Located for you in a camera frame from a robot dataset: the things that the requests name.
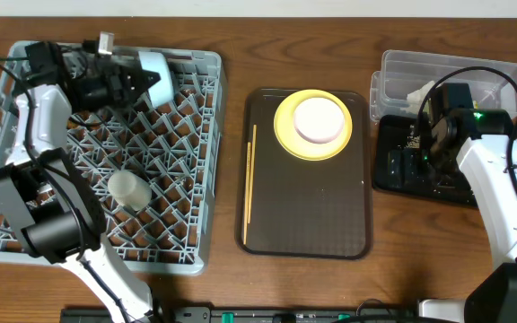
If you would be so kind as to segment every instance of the wooden chopstick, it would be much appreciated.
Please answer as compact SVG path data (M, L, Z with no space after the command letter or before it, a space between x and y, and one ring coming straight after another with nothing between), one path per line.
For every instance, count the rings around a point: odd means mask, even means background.
M249 223L252 208L252 184L255 178L255 150L257 148L257 125L252 128L252 155L250 156L250 187L249 187Z
M244 188L244 229L242 233L242 242L247 244L247 225L249 218L249 177L250 177L250 143L247 143L247 167L246 167L246 180Z

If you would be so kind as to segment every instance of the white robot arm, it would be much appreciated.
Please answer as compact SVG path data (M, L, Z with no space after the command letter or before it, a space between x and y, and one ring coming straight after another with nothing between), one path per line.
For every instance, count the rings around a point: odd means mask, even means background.
M492 252L492 273L466 301L426 300L419 314L460 323L517 322L517 118L503 110L474 109L465 83L445 83L455 74L484 70L517 85L493 68L467 67L449 74L426 95L432 98L428 126L416 122L415 135L425 136L436 171L462 175L478 204Z
M457 163L474 191L490 240L494 269L517 258L517 196L506 165L507 135L468 138ZM517 140L513 145L517 166Z
M36 43L28 49L32 50L28 57L53 57L59 48L54 43ZM67 85L65 78L52 82L46 78L62 74L61 58L48 65L47 71L31 67L35 84L15 99L19 121L13 149L0 169L0 208L22 247L77 275L105 304L113 322L160 322L162 310L149 286L135 277L106 238L99 201L66 154L66 125L71 115L84 107L96 110L101 103L123 107L144 91L156 106L172 100L171 75L160 53L140 52L141 67L133 69L104 58L109 77L83 78L81 83L66 80ZM93 86L87 86L89 82L94 82ZM101 86L102 92L84 92ZM56 200L33 206L33 194L50 189Z

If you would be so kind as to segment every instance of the wooden table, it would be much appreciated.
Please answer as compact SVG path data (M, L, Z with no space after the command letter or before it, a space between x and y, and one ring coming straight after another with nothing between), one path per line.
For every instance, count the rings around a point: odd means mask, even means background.
M374 297L414 304L465 298L492 271L476 210L373 192L374 246L356 262L251 256L234 241L244 101L259 87L361 93L387 49L517 62L517 20L0 18L0 56L20 39L213 50L229 83L210 264L198 277L140 275L172 305L355 308ZM57 321L100 306L65 270L0 265L0 322Z

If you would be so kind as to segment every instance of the yellow plate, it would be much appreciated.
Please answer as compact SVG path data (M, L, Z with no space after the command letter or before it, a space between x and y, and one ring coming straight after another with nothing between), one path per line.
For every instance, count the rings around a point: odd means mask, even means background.
M313 144L304 140L294 129L296 107L311 98L325 98L335 102L345 116L345 125L338 137L326 144ZM304 90L289 95L275 113L275 135L278 142L292 155L307 161L322 161L340 153L352 134L352 118L345 104L336 96L320 90Z

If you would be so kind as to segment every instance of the gray dish rack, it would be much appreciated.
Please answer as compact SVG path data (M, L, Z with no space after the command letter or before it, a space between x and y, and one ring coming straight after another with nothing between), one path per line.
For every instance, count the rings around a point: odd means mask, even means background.
M15 43L9 57L25 56L25 47L31 43ZM215 209L227 92L222 60L208 51L131 47L115 47L114 57L134 59L137 51L165 55L173 73L174 101L153 107L144 96L129 110L111 110L99 127L70 128L67 148L100 199L108 220L106 233L131 270L197 275L208 262ZM75 53L66 54L66 62L73 69L84 64ZM29 68L26 62L6 65L16 74ZM12 82L2 74L0 167L13 145L17 125ZM90 116L87 121L97 120ZM153 191L149 206L134 212L117 205L107 190L107 180L115 170L130 170L148 180ZM0 262L49 265L45 258L22 253L2 214Z

